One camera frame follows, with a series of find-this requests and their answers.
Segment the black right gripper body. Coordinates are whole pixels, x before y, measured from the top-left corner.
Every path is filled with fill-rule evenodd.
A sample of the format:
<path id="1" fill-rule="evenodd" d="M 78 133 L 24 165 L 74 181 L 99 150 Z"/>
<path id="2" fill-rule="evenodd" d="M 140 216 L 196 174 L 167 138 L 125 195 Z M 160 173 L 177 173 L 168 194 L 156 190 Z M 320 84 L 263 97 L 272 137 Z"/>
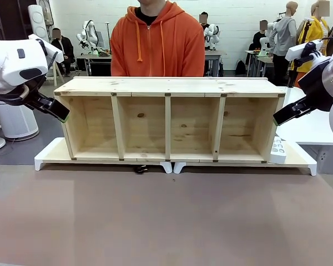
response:
<path id="1" fill-rule="evenodd" d="M 322 74 L 327 66 L 317 66 L 298 81 L 299 88 L 305 93 L 305 99 L 299 103 L 298 110 L 306 112 L 320 110 L 329 112 L 333 105 L 333 97 L 327 92 Z"/>

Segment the background person dark clothes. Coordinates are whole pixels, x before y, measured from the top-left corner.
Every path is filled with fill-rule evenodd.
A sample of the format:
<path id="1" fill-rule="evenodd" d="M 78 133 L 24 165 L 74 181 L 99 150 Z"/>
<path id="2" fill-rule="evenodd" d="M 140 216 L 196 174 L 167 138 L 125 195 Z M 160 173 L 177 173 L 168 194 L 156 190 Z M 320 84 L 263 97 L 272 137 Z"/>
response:
<path id="1" fill-rule="evenodd" d="M 199 14 L 199 23 L 201 24 L 203 30 L 209 27 L 208 16 L 209 15 L 207 12 L 202 12 Z"/>

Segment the tall white air conditioner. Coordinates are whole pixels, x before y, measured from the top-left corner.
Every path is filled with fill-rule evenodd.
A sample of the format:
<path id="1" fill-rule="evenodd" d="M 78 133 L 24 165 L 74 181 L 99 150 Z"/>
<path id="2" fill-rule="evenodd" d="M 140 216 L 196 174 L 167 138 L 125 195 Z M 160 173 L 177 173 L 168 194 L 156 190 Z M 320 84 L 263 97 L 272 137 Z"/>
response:
<path id="1" fill-rule="evenodd" d="M 46 42 L 49 42 L 49 37 L 42 7 L 36 4 L 30 5 L 28 6 L 28 14 L 33 34 L 45 40 Z"/>

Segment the seated person black jacket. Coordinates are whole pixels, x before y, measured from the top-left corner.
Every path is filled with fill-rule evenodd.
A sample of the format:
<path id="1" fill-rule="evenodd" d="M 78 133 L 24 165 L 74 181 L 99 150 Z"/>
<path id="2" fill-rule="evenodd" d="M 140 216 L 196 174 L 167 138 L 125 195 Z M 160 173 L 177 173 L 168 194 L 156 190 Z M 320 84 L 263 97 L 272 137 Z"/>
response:
<path id="1" fill-rule="evenodd" d="M 66 77 L 70 76 L 70 65 L 75 62 L 72 42 L 69 38 L 62 36 L 59 28 L 52 30 L 53 40 L 51 44 L 63 52 L 63 62 L 58 63 L 60 73 Z"/>

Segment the white side table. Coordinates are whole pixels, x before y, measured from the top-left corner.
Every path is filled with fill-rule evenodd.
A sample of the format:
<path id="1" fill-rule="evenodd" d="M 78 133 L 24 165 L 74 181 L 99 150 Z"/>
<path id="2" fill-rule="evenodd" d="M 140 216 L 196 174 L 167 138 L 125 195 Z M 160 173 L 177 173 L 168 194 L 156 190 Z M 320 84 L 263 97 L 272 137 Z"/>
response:
<path id="1" fill-rule="evenodd" d="M 282 139 L 299 145 L 333 146 L 329 113 L 320 110 L 314 110 L 282 124 L 277 128 L 276 133 Z"/>

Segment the white power strip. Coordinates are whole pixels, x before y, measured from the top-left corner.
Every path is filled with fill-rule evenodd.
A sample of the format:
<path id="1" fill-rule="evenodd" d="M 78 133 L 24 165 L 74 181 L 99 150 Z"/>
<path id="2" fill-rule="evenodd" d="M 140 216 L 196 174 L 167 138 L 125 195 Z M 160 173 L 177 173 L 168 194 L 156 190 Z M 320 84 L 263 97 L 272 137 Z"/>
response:
<path id="1" fill-rule="evenodd" d="M 286 161 L 286 149 L 283 140 L 275 136 L 273 146 L 271 148 L 269 162 L 283 165 Z"/>

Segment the mannequin in grey hoodie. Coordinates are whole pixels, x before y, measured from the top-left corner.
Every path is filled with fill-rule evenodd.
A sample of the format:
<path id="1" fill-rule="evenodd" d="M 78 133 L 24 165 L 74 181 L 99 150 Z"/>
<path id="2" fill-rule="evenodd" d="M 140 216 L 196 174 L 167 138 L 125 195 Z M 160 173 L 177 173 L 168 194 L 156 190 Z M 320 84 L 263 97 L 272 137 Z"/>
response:
<path id="1" fill-rule="evenodd" d="M 297 7 L 296 2 L 288 2 L 285 16 L 274 25 L 269 35 L 269 56 L 272 57 L 274 64 L 274 84 L 276 86 L 285 85 L 285 77 L 289 66 L 289 61 L 285 57 L 289 48 L 296 44 L 297 30 L 293 15 L 296 13 Z"/>

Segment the white cylindrical air purifier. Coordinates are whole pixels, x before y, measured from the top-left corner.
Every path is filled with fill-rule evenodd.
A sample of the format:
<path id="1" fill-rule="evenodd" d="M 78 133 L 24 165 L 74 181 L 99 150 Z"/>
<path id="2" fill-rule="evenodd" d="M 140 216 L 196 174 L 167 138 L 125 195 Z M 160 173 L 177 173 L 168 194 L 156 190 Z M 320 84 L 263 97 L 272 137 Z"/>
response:
<path id="1" fill-rule="evenodd" d="M 34 112 L 26 106 L 12 106 L 0 101 L 0 125 L 7 140 L 24 141 L 39 134 Z"/>

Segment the person in orange hoodie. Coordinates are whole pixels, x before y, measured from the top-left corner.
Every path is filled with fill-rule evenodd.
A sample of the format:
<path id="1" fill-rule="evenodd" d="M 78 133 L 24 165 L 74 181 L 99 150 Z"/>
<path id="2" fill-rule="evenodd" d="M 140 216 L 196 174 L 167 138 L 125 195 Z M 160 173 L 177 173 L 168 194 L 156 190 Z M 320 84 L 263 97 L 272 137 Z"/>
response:
<path id="1" fill-rule="evenodd" d="M 138 0 L 110 38 L 112 76 L 202 77 L 201 24 L 169 0 Z"/>

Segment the four-compartment wooden shelf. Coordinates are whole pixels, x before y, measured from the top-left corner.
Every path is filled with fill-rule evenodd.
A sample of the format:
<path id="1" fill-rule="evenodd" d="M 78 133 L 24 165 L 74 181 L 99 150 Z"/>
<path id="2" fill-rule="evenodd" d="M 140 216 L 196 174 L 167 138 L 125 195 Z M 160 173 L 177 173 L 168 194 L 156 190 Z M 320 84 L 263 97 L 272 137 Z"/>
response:
<path id="1" fill-rule="evenodd" d="M 267 163 L 285 90 L 265 78 L 76 77 L 54 92 L 71 159 Z"/>

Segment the seated person black clothes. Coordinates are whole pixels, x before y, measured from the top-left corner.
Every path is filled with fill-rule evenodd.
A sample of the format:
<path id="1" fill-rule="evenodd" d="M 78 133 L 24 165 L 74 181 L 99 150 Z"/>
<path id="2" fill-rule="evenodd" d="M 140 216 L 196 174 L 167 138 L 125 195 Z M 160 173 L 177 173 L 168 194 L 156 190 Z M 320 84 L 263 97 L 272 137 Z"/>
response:
<path id="1" fill-rule="evenodd" d="M 253 36 L 253 50 L 270 51 L 269 36 L 273 29 L 273 24 L 267 20 L 260 21 L 260 29 Z"/>

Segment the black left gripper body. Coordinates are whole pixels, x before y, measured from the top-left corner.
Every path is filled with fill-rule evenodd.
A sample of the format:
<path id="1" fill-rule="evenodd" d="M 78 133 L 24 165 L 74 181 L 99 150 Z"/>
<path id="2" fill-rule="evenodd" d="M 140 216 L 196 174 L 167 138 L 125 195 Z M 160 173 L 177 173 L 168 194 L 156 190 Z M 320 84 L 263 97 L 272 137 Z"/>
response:
<path id="1" fill-rule="evenodd" d="M 25 103 L 28 104 L 29 108 L 47 111 L 52 105 L 52 98 L 39 92 L 45 81 L 46 76 L 38 76 L 24 83 L 29 89 L 29 94 L 25 99 Z"/>

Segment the wooden stool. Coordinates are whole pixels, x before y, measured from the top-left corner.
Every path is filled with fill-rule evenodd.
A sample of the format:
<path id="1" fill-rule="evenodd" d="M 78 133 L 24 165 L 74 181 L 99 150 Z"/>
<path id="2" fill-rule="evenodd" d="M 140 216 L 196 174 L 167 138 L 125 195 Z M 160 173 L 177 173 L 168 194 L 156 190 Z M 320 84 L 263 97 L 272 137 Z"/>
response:
<path id="1" fill-rule="evenodd" d="M 54 61 L 53 65 L 48 70 L 46 81 L 51 81 L 54 87 L 57 87 L 59 82 L 64 84 L 63 75 L 61 74 L 56 61 Z"/>

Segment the black backpack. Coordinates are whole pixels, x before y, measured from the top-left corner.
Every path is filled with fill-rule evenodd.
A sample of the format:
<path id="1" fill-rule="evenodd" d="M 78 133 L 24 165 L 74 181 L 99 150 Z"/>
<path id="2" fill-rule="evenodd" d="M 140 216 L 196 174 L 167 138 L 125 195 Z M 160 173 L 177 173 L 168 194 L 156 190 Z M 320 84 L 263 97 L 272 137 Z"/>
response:
<path id="1" fill-rule="evenodd" d="M 236 62 L 236 68 L 235 68 L 235 76 L 244 76 L 246 75 L 246 65 L 245 63 L 239 59 L 237 62 Z"/>

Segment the white-legged wooden riser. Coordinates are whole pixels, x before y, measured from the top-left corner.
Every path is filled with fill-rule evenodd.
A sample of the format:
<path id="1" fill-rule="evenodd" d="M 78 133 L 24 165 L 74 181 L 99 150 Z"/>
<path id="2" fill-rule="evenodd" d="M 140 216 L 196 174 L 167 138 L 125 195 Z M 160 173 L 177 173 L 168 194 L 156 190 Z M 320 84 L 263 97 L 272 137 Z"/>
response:
<path id="1" fill-rule="evenodd" d="M 271 168 L 308 168 L 311 176 L 317 175 L 317 161 L 314 160 L 302 147 L 295 142 L 284 141 L 286 159 L 283 164 L 270 162 L 252 163 L 252 162 L 176 162 L 173 167 L 173 173 L 180 174 L 185 166 L 208 166 L 208 167 L 271 167 Z"/>
<path id="2" fill-rule="evenodd" d="M 137 158 L 136 154 L 119 158 L 114 153 L 103 153 L 99 149 L 90 149 L 88 151 L 78 152 L 76 155 L 69 154 L 68 145 L 65 138 L 58 137 L 50 142 L 34 158 L 34 168 L 40 171 L 45 164 L 99 164 L 99 165 L 153 165 L 161 166 L 165 173 L 173 172 L 171 162 L 162 158 Z"/>

